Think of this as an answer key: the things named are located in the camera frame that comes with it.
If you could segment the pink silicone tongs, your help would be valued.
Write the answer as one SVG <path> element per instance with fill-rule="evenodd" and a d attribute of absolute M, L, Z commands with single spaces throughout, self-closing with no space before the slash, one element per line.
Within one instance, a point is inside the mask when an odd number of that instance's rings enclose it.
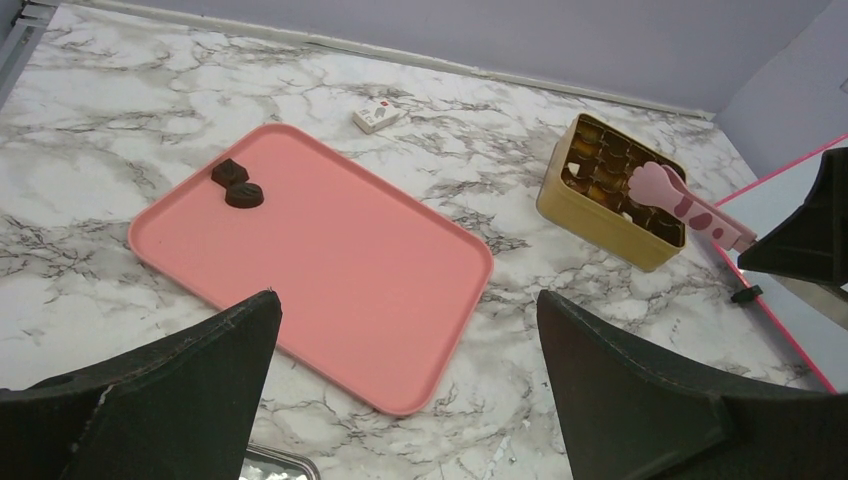
<path fill-rule="evenodd" d="M 631 200 L 668 212 L 726 251 L 744 252 L 757 241 L 755 232 L 691 192 L 670 166 L 647 162 L 635 168 L 627 185 Z"/>

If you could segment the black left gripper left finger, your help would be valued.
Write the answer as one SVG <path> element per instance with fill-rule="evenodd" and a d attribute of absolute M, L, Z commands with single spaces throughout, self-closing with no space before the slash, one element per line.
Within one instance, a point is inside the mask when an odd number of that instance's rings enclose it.
<path fill-rule="evenodd" d="M 235 479 L 282 309 L 263 290 L 111 359 L 1 393 L 5 479 Z"/>

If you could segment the silver tin lid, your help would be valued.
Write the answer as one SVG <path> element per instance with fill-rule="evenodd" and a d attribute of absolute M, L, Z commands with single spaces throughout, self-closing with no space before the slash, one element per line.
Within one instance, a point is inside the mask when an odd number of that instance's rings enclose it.
<path fill-rule="evenodd" d="M 250 442 L 239 474 L 240 480 L 320 480 L 321 474 L 307 457 Z"/>

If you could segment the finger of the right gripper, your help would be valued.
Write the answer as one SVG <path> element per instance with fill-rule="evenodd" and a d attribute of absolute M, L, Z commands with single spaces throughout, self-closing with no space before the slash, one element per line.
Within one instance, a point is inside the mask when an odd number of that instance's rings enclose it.
<path fill-rule="evenodd" d="M 743 270 L 841 287 L 847 283 L 847 149 L 823 152 L 801 205 L 741 253 Z"/>

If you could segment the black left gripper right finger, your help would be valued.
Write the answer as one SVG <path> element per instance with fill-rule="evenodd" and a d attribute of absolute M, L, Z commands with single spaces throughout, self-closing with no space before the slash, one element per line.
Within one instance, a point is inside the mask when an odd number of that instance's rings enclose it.
<path fill-rule="evenodd" d="M 548 290 L 537 325 L 576 479 L 843 479 L 847 398 L 696 362 Z"/>

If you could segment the pink plastic tray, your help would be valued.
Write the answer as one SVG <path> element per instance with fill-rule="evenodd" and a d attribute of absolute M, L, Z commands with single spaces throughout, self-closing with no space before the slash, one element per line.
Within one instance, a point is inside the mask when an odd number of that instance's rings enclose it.
<path fill-rule="evenodd" d="M 291 125 L 221 159 L 262 204 L 228 205 L 205 165 L 136 216 L 131 250 L 218 309 L 274 290 L 284 352 L 385 414 L 424 408 L 492 274 L 486 243 Z"/>

